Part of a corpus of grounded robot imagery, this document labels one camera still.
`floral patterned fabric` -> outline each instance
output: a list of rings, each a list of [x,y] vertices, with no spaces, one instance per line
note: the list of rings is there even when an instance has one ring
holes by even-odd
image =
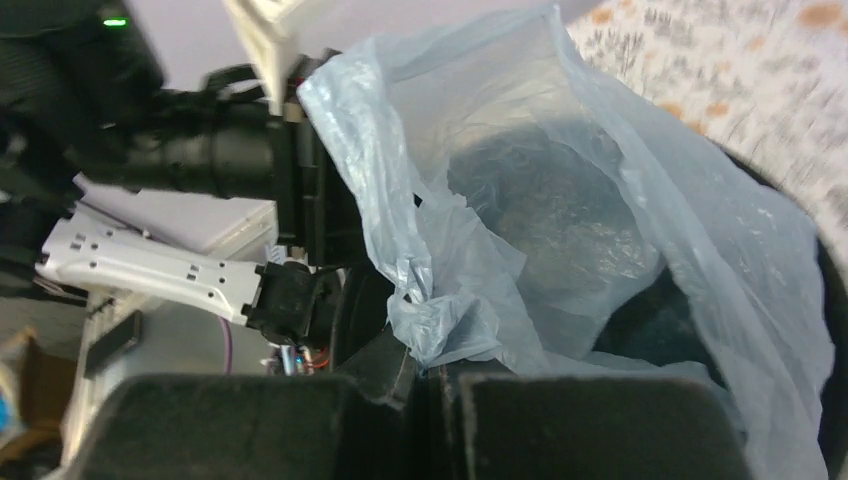
[[[569,32],[589,63],[780,185],[848,271],[848,0],[616,0]]]

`green led light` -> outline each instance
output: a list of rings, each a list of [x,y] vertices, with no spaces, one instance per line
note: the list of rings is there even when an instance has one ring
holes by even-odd
[[[129,24],[129,21],[126,18],[107,18],[103,20],[103,25],[107,27],[126,27]]]

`electronic component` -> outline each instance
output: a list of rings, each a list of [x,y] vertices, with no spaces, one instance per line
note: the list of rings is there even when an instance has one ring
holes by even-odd
[[[135,311],[94,342],[85,356],[83,377],[91,378],[109,366],[114,358],[138,344],[143,321],[142,313]]]

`plastic bag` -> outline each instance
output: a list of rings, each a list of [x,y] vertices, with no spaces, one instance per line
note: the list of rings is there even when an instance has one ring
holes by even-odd
[[[557,8],[376,37],[298,94],[422,364],[634,374],[590,351],[667,267],[758,477],[827,478],[818,395],[834,352],[813,223],[585,65]]]

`white plastic part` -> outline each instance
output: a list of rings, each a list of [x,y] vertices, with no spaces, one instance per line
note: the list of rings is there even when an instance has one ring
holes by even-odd
[[[145,293],[247,323],[242,307],[259,291],[256,263],[224,261],[169,247],[77,213],[60,220],[36,271],[65,285]]]
[[[285,78],[300,54],[298,30],[332,0],[224,0],[265,94],[272,115],[283,115]]]
[[[263,247],[273,239],[277,238],[276,228],[274,227],[274,219],[276,211],[272,203],[263,207],[262,211],[257,212],[249,221],[233,229],[232,231],[221,236],[219,240],[210,245],[207,252],[215,258],[239,259],[239,260],[255,260],[261,262],[263,260]],[[213,369],[218,369],[220,366],[220,358],[212,355],[209,356],[203,352],[202,345],[178,347],[177,352],[166,352],[162,355],[162,359],[155,365],[142,365],[138,362],[145,363],[143,360],[135,360],[133,365],[131,362],[115,361],[108,366],[102,373],[95,375],[93,378],[85,378],[83,371],[85,370],[85,356],[88,349],[103,335],[108,333],[117,324],[123,321],[132,312],[140,310],[145,315],[153,315],[158,318],[165,318],[168,315],[174,314],[179,318],[171,323],[169,321],[162,322],[164,327],[183,322],[186,320],[179,313],[174,313],[171,302],[161,298],[146,295],[142,292],[132,292],[128,295],[118,295],[113,297],[113,302],[107,302],[110,295],[108,292],[95,291],[89,296],[89,316],[86,319],[82,332],[82,341],[80,346],[80,361],[77,362],[77,375],[74,386],[74,394],[68,405],[65,414],[65,421],[62,426],[62,439],[64,449],[62,450],[62,465],[68,466],[76,456],[77,451],[84,440],[85,433],[92,420],[97,415],[100,406],[109,397],[109,395],[121,385],[126,379],[136,375],[145,375],[152,373],[209,373]],[[197,317],[191,315],[189,321],[196,320]],[[220,332],[220,328],[212,318],[207,318],[207,323],[210,325],[211,331]],[[169,332],[169,339],[158,337],[153,333],[155,339],[151,339],[150,331],[142,333],[146,335],[142,338],[140,346],[142,349],[148,348],[151,341],[157,343],[171,343],[181,345],[182,343],[196,344],[198,339],[202,340],[205,335],[197,335],[198,332],[193,332],[191,335],[185,333],[185,329],[179,329],[178,332]],[[267,340],[262,338],[256,330],[248,330],[246,328],[233,327],[233,352],[234,352],[234,370],[236,374],[261,374],[264,369],[257,368],[256,371],[251,371],[248,365],[253,364],[256,359],[263,358],[268,354]],[[212,351],[217,351],[213,345],[209,348]],[[167,362],[168,368],[160,369],[161,362]]]

